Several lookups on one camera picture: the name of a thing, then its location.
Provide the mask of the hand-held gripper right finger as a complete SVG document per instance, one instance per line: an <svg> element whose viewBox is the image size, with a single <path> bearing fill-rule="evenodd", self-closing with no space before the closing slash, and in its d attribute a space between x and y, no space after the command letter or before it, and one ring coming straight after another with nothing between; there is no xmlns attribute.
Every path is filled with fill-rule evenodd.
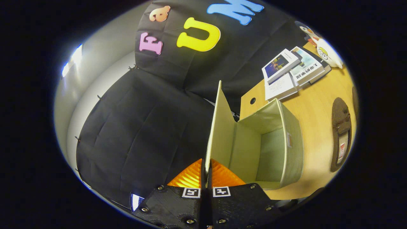
<svg viewBox="0 0 407 229"><path fill-rule="evenodd" d="M256 229L282 217L284 211L257 183L245 184L214 159L208 169L214 229Z"/></svg>

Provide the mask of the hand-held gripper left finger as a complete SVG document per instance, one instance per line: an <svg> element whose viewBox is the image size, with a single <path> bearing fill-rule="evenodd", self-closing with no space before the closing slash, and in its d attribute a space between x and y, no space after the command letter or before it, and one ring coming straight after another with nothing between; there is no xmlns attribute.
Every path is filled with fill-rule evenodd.
<svg viewBox="0 0 407 229"><path fill-rule="evenodd" d="M198 159L146 197L132 194L132 215L158 228L198 229L204 164L203 159Z"/></svg>

